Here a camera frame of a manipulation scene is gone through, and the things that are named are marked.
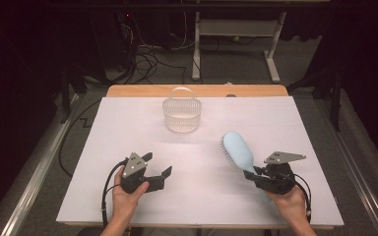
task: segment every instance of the white table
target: white table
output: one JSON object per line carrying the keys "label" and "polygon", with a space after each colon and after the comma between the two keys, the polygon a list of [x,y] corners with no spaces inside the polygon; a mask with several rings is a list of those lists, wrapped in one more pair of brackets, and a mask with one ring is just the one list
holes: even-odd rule
{"label": "white table", "polygon": [[[344,225],[292,97],[198,97],[201,125],[175,134],[164,125],[165,97],[106,97],[100,104],[57,221],[101,224],[100,201],[111,168],[131,152],[152,152],[146,176],[173,166],[161,191],[145,194],[132,226],[285,228],[273,203],[221,152],[220,137],[242,135],[255,165],[274,150],[305,154],[291,163],[312,190],[314,228]],[[111,215],[110,195],[107,199]]]}

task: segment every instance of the clear plastic container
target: clear plastic container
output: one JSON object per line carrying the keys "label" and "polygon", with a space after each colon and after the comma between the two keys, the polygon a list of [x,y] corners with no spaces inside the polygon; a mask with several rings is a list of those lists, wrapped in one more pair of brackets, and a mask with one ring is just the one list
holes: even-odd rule
{"label": "clear plastic container", "polygon": [[[178,90],[188,91],[188,97],[174,97]],[[195,93],[186,87],[174,88],[162,105],[165,125],[176,133],[189,133],[199,127],[202,103]]]}

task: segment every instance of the gray floor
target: gray floor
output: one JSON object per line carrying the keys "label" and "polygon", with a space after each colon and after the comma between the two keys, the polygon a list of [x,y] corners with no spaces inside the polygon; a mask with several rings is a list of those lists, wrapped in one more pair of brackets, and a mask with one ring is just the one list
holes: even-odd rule
{"label": "gray floor", "polygon": [[[319,39],[301,42],[281,41],[275,53],[275,62],[283,85],[302,79]],[[204,84],[271,84],[262,51],[269,48],[268,39],[257,39],[250,44],[220,42],[219,50],[214,39],[206,38],[201,45],[201,72]],[[170,66],[157,63],[156,72],[141,81],[141,84],[199,84],[191,80],[192,49],[164,51],[156,50],[157,59]],[[141,62],[139,68],[149,68]],[[133,81],[142,76],[138,73]],[[80,112],[98,101],[106,93],[104,86],[91,86],[81,95],[73,119]],[[300,88],[293,95],[313,147],[323,167],[328,183],[338,201],[345,222],[344,227],[330,231],[318,231],[319,235],[378,235],[378,152],[370,141],[364,127],[353,112],[347,94],[342,94],[341,132],[335,132],[327,118],[329,100],[314,100],[312,88]],[[94,105],[81,118],[91,124],[97,112]],[[60,109],[46,134],[42,137],[31,158],[20,172],[12,188],[0,205],[0,235],[23,194],[30,178],[60,128]],[[90,128],[85,120],[78,120],[70,130],[61,150],[61,159],[73,173]],[[66,193],[70,177],[60,168],[56,155],[45,180],[40,186],[31,209],[17,235],[76,235],[82,228],[55,222],[58,210]],[[292,235],[282,230],[282,235]]]}

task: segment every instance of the human arm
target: human arm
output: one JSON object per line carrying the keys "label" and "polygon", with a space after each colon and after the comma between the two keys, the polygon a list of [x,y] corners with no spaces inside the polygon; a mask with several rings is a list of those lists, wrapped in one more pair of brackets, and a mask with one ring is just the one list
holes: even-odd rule
{"label": "human arm", "polygon": [[120,236],[129,225],[131,218],[137,208],[138,200],[146,193],[149,188],[149,182],[144,182],[138,189],[132,193],[127,194],[120,186],[121,174],[124,171],[124,166],[115,174],[114,185],[112,189],[112,217],[108,225],[102,232],[102,236]]}
{"label": "human arm", "polygon": [[297,186],[294,186],[284,195],[273,194],[267,191],[265,192],[273,200],[279,214],[296,235],[316,235],[306,219],[305,197]]}

